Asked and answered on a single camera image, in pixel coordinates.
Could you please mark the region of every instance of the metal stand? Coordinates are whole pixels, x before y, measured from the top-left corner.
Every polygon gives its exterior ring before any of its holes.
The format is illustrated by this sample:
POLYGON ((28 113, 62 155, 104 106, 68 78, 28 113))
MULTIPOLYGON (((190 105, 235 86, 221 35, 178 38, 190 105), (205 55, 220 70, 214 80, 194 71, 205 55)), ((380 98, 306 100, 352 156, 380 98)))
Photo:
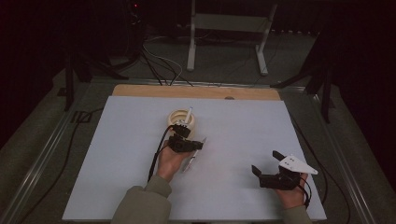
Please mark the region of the metal stand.
POLYGON ((126 80, 128 77, 123 77, 118 73, 114 72, 111 68, 97 62, 89 55, 82 51, 78 51, 75 48, 67 48, 65 53, 65 79, 66 79, 66 105, 64 111, 68 111, 71 104, 74 102, 74 81, 73 71, 76 71, 78 79, 82 82, 90 82, 92 75, 90 74, 89 68, 86 63, 91 66, 105 72, 108 76, 118 80, 126 80))
POLYGON ((195 12, 195 0, 191 3, 191 36, 187 70, 194 70, 195 62, 195 29, 243 31, 262 33, 262 42, 256 46, 256 55, 259 62, 260 73, 268 75, 263 50, 268 34, 270 33, 277 4, 273 4, 268 17, 246 17, 231 15, 201 14, 195 12))
POLYGON ((320 111, 326 122, 330 123, 329 105, 330 93, 332 88, 333 66, 329 62, 331 62, 331 60, 329 58, 326 58, 323 60, 322 63, 312 66, 309 70, 306 70, 305 72, 300 72, 297 76, 291 77, 281 83, 270 85, 270 87, 282 89, 298 80, 301 80, 308 76, 312 76, 311 80, 309 80, 308 84, 305 87, 305 91, 307 94, 317 94, 320 90, 320 87, 323 85, 323 96, 320 111))

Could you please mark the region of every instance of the metal frame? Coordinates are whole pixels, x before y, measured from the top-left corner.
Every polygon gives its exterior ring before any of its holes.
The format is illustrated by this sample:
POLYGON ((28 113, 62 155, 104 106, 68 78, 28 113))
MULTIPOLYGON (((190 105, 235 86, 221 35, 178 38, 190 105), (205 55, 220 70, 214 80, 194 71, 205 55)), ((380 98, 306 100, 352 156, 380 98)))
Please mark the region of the metal frame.
POLYGON ((87 89, 88 84, 80 83, 78 85, 76 101, 71 104, 70 109, 62 115, 61 120, 58 122, 57 126, 49 137, 47 144, 44 146, 38 157, 35 159, 35 162, 30 167, 25 178, 22 180, 21 185, 19 186, 16 194, 11 200, 11 203, 8 205, 6 211, 0 217, 0 223, 11 224, 16 223, 16 221, 18 220, 18 217, 21 214, 23 207, 26 205, 26 202, 29 199, 29 196, 31 195, 33 189, 35 188, 35 185, 37 184, 40 176, 42 175, 44 169, 50 161, 52 153, 58 146, 58 143, 61 140, 62 135, 64 134, 64 130, 70 123, 70 120, 73 117, 74 112, 76 111, 78 101, 82 99, 87 89))
POLYGON ((277 4, 273 4, 268 17, 248 17, 201 14, 195 11, 195 0, 191 2, 191 36, 187 70, 193 71, 195 64, 195 29, 244 31, 262 33, 262 42, 256 46, 256 55, 260 67, 260 74, 268 75, 263 50, 270 33, 277 4))
POLYGON ((332 144, 332 155, 334 156, 334 160, 337 164, 337 167, 340 169, 340 173, 346 182, 346 187, 349 191, 349 195, 358 211, 359 217, 361 218, 361 223, 364 224, 375 224, 376 221, 374 219, 373 213, 371 212, 369 205, 364 199, 364 195, 361 192, 361 187, 359 183, 356 181, 347 159, 343 153, 343 149, 338 144, 336 137, 333 133, 333 130, 329 124, 325 122, 320 114, 320 100, 319 97, 315 94, 309 98, 312 106, 317 114, 317 117, 320 121, 321 126, 323 127, 324 132, 326 133, 330 143, 332 144))

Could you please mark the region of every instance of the table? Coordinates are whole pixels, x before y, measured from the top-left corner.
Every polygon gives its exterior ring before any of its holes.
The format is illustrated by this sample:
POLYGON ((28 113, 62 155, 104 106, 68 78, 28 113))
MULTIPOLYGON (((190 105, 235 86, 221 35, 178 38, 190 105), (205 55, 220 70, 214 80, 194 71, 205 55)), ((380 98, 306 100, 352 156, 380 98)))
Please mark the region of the table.
MULTIPOLYGON (((171 183, 170 220, 281 219, 275 193, 260 189, 250 172, 254 164, 275 174, 278 161, 272 150, 304 161, 276 91, 131 85, 117 86, 109 97, 63 219, 111 219, 126 190, 146 183, 168 113, 189 105, 197 120, 196 139, 206 135, 207 141, 192 168, 171 183)), ((325 219, 312 178, 308 183, 313 190, 308 214, 325 219)))

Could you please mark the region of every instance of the white plastic part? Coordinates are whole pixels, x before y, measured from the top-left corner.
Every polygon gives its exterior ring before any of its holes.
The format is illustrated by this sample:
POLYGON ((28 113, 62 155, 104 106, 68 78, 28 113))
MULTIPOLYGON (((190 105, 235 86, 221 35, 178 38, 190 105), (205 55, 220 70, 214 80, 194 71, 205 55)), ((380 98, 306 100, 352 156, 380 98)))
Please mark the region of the white plastic part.
POLYGON ((268 69, 267 64, 265 63, 264 54, 262 53, 262 50, 260 50, 260 46, 258 45, 256 46, 256 55, 259 62, 260 74, 268 75, 268 69))
POLYGON ((187 113, 187 116, 184 119, 185 123, 189 123, 189 119, 190 119, 190 116, 191 116, 191 111, 192 111, 192 107, 190 106, 189 112, 187 113))
POLYGON ((300 161, 293 155, 287 156, 285 159, 279 162, 279 165, 293 172, 306 173, 311 175, 318 174, 317 170, 310 167, 305 162, 300 161))

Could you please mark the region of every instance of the finger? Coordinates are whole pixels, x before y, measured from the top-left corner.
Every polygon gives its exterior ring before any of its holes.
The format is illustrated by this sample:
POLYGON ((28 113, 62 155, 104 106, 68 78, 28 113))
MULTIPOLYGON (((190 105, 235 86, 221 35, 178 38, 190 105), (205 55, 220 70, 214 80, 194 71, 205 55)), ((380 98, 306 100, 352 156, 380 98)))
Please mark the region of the finger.
POLYGON ((303 180, 306 180, 306 179, 308 178, 308 174, 302 173, 302 174, 301 174, 301 178, 302 178, 303 180))
POLYGON ((300 178, 301 178, 300 185, 303 187, 305 185, 306 179, 308 178, 308 174, 301 174, 300 178))

